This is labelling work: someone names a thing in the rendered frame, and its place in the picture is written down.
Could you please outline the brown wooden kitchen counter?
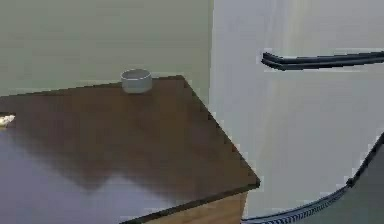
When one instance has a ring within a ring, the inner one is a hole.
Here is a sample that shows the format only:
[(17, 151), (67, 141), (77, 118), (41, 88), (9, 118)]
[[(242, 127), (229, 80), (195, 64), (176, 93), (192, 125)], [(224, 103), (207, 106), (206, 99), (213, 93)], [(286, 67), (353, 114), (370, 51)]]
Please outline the brown wooden kitchen counter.
[(259, 179), (180, 76), (0, 97), (0, 224), (240, 224)]

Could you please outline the small grey round bowl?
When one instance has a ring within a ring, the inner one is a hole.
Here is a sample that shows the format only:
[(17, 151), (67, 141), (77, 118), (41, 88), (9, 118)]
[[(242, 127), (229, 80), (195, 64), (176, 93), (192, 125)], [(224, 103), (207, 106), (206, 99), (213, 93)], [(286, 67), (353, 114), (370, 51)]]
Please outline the small grey round bowl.
[(152, 88), (152, 74), (145, 69), (130, 69), (121, 76), (122, 89), (129, 94), (141, 94)]

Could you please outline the small white yellowish object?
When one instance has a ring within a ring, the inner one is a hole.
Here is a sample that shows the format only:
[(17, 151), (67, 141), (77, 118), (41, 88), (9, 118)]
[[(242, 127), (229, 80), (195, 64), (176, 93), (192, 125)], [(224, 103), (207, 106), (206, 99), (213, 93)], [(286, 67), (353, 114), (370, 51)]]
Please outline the small white yellowish object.
[(7, 127), (13, 120), (15, 119), (15, 115), (0, 115), (0, 127)]

